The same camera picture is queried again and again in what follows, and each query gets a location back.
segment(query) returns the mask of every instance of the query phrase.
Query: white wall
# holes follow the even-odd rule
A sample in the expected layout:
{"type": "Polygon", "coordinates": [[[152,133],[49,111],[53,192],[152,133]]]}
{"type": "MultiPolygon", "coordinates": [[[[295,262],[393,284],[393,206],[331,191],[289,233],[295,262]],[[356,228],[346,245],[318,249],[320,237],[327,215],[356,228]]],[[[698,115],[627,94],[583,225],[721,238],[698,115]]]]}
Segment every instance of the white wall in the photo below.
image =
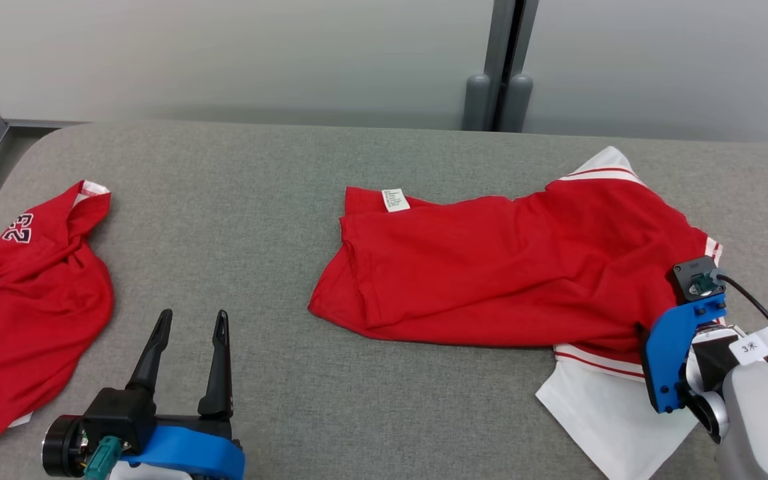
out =
{"type": "Polygon", "coordinates": [[[493,0],[0,0],[0,115],[458,128],[493,0]]]}
{"type": "Polygon", "coordinates": [[[541,0],[525,131],[768,141],[768,0],[541,0]]]}

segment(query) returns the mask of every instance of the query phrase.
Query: red jersey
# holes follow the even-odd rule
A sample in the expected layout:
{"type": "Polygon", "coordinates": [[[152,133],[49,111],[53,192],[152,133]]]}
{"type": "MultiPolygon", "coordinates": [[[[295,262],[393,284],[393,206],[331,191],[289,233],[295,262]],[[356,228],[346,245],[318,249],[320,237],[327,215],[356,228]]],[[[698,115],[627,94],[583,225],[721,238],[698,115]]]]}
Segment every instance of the red jersey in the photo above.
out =
{"type": "Polygon", "coordinates": [[[380,191],[345,191],[312,313],[382,340],[558,346],[640,377],[637,324],[677,304],[667,274],[721,253],[612,147],[514,201],[407,202],[388,212],[380,191]]]}
{"type": "Polygon", "coordinates": [[[87,240],[110,200],[79,182],[0,236],[0,433],[61,392],[111,318],[111,278],[87,240]]]}

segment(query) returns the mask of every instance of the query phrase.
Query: jersey number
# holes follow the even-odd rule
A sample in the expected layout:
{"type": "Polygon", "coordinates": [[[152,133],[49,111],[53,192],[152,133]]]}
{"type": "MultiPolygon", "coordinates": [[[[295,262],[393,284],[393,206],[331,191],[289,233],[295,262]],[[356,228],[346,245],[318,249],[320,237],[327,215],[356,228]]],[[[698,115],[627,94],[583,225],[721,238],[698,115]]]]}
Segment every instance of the jersey number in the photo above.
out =
{"type": "Polygon", "coordinates": [[[34,219],[34,215],[31,213],[24,213],[16,218],[8,230],[2,234],[2,240],[18,243],[31,242],[31,221],[34,219]]]}

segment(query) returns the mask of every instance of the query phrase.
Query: care label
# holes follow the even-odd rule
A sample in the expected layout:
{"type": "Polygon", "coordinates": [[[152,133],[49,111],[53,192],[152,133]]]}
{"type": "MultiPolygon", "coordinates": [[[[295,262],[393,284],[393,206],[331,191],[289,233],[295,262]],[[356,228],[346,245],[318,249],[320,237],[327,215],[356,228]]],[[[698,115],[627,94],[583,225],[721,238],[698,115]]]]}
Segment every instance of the care label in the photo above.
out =
{"type": "Polygon", "coordinates": [[[728,345],[728,348],[734,353],[740,365],[748,365],[768,356],[768,326],[734,341],[728,345]]]}
{"type": "Polygon", "coordinates": [[[384,195],[384,205],[387,206],[387,212],[399,212],[399,210],[408,210],[408,199],[402,193],[402,189],[382,189],[384,195]]]}

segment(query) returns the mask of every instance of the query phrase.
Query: gray fabric surface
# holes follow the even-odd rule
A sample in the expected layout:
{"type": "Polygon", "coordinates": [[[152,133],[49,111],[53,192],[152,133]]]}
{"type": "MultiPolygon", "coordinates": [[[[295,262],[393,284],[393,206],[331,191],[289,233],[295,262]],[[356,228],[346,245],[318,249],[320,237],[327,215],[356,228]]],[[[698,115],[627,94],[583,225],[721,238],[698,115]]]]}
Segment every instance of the gray fabric surface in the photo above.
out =
{"type": "MultiPolygon", "coordinates": [[[[247,478],[602,478],[534,396],[549,349],[373,341],[305,308],[339,246],[346,185],[438,203],[518,197],[607,145],[725,244],[723,266],[768,305],[767,145],[205,123],[45,137],[2,188],[0,233],[77,180],[106,185],[112,211],[91,243],[115,282],[115,315],[65,391],[0,437],[0,479],[45,478],[49,422],[122,387],[166,307],[162,413],[195,412],[215,314],[231,316],[247,478]]],[[[764,325],[738,298],[731,319],[764,325]]],[[[696,429],[655,478],[716,477],[714,452],[696,429]]]]}

